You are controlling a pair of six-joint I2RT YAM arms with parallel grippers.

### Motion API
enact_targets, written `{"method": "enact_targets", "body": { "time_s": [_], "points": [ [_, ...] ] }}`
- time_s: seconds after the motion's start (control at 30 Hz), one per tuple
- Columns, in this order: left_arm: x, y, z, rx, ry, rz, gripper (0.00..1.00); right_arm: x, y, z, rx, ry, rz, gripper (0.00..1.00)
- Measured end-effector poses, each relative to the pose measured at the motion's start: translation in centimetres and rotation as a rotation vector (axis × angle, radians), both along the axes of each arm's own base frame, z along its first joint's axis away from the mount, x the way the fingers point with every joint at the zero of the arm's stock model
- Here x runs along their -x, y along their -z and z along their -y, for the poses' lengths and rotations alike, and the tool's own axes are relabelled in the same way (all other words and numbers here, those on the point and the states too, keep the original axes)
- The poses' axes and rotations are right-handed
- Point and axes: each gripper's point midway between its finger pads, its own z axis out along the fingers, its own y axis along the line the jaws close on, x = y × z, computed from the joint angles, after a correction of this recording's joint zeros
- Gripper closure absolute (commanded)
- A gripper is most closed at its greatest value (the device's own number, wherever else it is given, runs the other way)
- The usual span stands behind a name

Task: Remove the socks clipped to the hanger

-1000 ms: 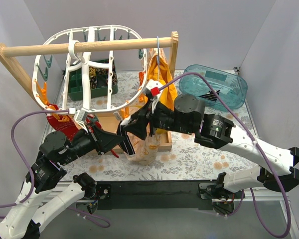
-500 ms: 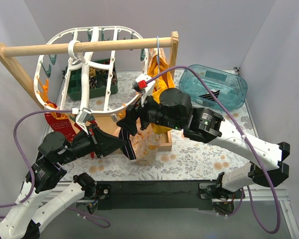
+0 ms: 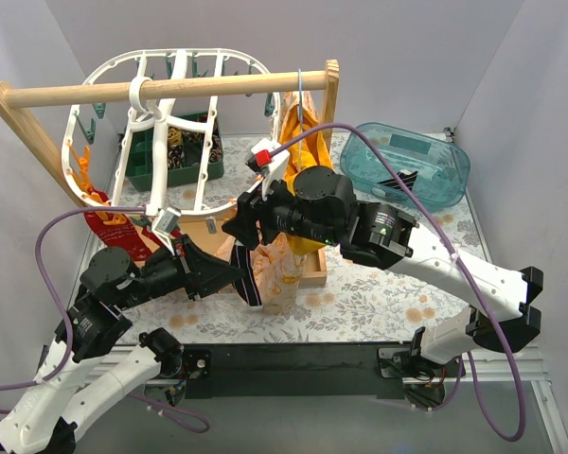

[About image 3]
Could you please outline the black white striped sock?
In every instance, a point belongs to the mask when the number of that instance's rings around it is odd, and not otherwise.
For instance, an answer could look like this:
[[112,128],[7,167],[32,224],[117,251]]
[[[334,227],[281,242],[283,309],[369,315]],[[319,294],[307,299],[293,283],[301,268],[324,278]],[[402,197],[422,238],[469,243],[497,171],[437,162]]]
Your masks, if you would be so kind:
[[403,169],[397,173],[396,178],[380,181],[378,182],[378,185],[381,187],[389,188],[391,190],[401,191],[401,186],[399,185],[399,181],[401,181],[409,190],[412,190],[417,180],[417,175],[417,171],[410,172]]

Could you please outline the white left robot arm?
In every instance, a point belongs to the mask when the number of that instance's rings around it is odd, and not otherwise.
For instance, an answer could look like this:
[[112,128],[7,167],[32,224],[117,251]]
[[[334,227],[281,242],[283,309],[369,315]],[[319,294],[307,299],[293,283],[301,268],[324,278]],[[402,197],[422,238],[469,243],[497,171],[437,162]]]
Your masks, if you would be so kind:
[[35,383],[0,420],[0,451],[71,453],[97,419],[149,379],[178,376],[183,346],[166,329],[142,333],[131,353],[93,383],[86,378],[132,327],[123,312],[178,289],[206,297],[240,280],[241,268],[198,248],[188,236],[156,250],[139,268],[119,247],[90,260],[76,302],[41,364]]

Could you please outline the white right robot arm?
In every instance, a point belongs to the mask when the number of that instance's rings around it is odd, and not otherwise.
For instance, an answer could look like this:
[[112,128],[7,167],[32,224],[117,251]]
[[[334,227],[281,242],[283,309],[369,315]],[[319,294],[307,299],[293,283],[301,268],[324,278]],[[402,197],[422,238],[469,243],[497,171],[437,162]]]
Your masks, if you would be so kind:
[[443,241],[407,213],[357,199],[352,181],[326,166],[303,170],[289,188],[263,183],[242,193],[222,228],[249,250],[280,234],[337,246],[355,264],[408,275],[463,300],[467,308],[434,328],[421,327],[410,346],[387,358],[401,376],[431,375],[452,359],[482,347],[521,351],[541,332],[532,306],[543,273],[499,268]]

